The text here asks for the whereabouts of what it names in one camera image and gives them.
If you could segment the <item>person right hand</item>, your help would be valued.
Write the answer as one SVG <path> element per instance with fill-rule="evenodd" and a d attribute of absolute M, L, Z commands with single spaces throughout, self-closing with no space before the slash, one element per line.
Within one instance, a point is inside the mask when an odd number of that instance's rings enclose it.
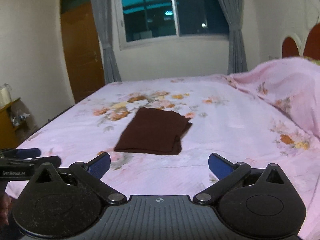
<path fill-rule="evenodd" d="M 0 225 L 8 225 L 8 214 L 12 205 L 12 198 L 5 192 L 0 198 Z"/>

